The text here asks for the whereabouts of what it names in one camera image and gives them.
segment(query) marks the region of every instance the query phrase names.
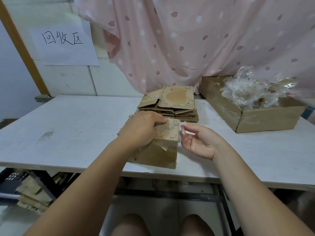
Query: forearm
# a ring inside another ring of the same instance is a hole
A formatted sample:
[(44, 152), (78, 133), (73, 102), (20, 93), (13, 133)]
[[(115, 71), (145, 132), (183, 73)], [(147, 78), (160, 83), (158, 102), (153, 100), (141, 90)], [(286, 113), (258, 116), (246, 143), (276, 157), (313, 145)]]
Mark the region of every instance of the forearm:
[(25, 235), (98, 235), (132, 149), (114, 140)]
[(314, 235), (227, 143), (213, 157), (245, 235)]

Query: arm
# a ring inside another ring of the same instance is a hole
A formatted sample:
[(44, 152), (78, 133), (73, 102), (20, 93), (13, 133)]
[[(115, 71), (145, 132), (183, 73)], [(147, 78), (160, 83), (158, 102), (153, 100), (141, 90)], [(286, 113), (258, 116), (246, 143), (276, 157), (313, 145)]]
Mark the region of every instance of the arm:
[(165, 122), (152, 111), (136, 114), (25, 235), (98, 235), (130, 153), (153, 140), (155, 123)]
[(313, 235), (254, 174), (240, 155), (215, 131), (185, 123), (182, 146), (212, 160), (245, 235)]

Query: hand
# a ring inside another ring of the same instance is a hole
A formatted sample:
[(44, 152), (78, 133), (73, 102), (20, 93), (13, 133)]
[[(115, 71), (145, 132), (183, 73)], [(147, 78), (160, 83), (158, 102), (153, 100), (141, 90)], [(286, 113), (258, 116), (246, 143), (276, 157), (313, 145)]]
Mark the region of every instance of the hand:
[(141, 111), (134, 115), (121, 130), (119, 139), (130, 143), (131, 147), (138, 149), (149, 144), (156, 135), (156, 123), (166, 123), (167, 118), (153, 111)]
[(217, 147), (225, 140), (210, 128), (185, 122), (182, 125), (181, 145), (188, 151), (206, 159), (213, 159)]

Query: cardboard box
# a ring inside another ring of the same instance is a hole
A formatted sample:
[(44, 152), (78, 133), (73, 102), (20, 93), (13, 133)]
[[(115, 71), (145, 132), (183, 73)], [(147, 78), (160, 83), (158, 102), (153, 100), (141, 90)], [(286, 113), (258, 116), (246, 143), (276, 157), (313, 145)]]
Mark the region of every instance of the cardboard box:
[(155, 111), (167, 118), (198, 122), (192, 86), (163, 86), (143, 96), (138, 111)]
[(157, 133), (153, 141), (136, 150), (129, 157), (128, 162), (175, 169), (177, 162), (179, 123), (180, 120), (170, 118), (166, 123), (156, 126)]
[(222, 96), (223, 80), (230, 76), (203, 76), (200, 93), (236, 133), (293, 129), (305, 105), (292, 98), (280, 98), (281, 107), (242, 110)]

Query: floor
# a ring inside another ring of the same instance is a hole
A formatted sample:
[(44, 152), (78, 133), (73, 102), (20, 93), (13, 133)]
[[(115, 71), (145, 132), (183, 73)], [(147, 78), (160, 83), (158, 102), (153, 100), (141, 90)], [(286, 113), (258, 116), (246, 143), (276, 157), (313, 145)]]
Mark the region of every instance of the floor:
[[(132, 179), (128, 187), (145, 190), (213, 193), (211, 185), (207, 183), (139, 178)], [(235, 227), (238, 228), (239, 224), (234, 210), (230, 202), (228, 204)], [(130, 196), (113, 198), (100, 235), (110, 235), (121, 217), (128, 213), (139, 214), (147, 224), (152, 236), (178, 235), (181, 222), (190, 214), (198, 214), (212, 228), (216, 236), (230, 235), (226, 219), (224, 218), (223, 221), (220, 219), (216, 203)], [(36, 213), (19, 206), (0, 206), (0, 235), (22, 235), (38, 217)]]

